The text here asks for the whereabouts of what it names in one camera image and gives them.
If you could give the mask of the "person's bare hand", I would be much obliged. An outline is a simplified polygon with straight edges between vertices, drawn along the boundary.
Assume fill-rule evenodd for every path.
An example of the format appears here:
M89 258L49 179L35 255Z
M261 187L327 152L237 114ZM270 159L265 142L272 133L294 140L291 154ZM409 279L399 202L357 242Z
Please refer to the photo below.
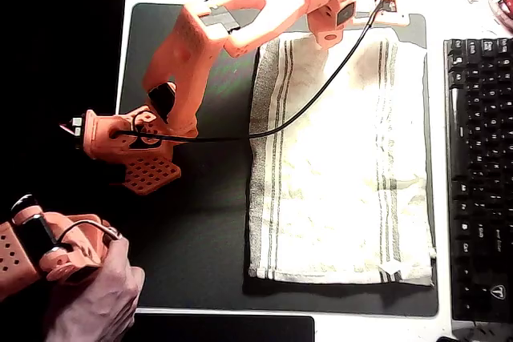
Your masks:
M120 341L135 322L145 281L142 268L130 265L129 242L110 242L99 273L86 286L60 288L50 306L47 341Z

